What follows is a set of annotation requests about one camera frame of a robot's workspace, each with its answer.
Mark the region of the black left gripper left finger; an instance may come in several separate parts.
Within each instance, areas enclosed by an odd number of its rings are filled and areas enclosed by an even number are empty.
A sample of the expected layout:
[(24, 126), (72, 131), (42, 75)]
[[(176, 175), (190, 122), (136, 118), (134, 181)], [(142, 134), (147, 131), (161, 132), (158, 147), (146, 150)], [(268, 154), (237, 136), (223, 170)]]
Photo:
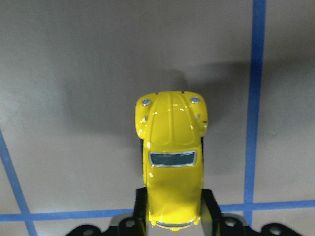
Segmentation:
[(70, 231), (68, 236), (145, 236), (147, 234), (147, 188), (136, 190), (133, 213), (113, 217), (106, 231), (94, 225), (80, 225)]

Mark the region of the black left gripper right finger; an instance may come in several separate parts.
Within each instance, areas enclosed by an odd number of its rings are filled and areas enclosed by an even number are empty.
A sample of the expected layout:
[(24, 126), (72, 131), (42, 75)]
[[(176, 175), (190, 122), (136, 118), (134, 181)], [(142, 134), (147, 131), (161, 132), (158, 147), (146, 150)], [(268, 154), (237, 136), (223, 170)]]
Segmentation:
[(203, 189), (201, 195), (201, 223), (206, 236), (300, 236), (299, 231), (281, 223), (268, 223), (256, 231), (250, 226), (254, 210), (272, 210), (281, 207), (307, 208), (315, 207), (314, 200), (254, 203), (253, 191), (244, 193), (244, 203), (232, 205), (232, 209), (244, 211), (244, 218), (237, 214), (222, 213), (213, 192)]

